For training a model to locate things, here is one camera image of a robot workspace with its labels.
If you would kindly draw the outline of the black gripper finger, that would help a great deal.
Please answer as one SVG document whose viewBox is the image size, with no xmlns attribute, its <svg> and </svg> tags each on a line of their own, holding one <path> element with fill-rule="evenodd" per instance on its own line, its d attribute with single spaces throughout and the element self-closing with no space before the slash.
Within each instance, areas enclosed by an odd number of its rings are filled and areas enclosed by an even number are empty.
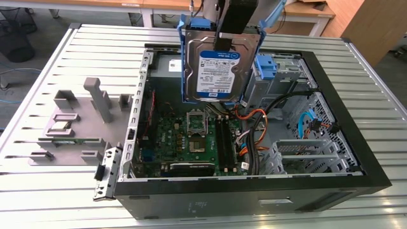
<svg viewBox="0 0 407 229">
<path fill-rule="evenodd" d="M 214 50 L 238 50 L 240 46 L 236 43 L 240 34 L 218 33 L 214 40 Z"/>
</svg>

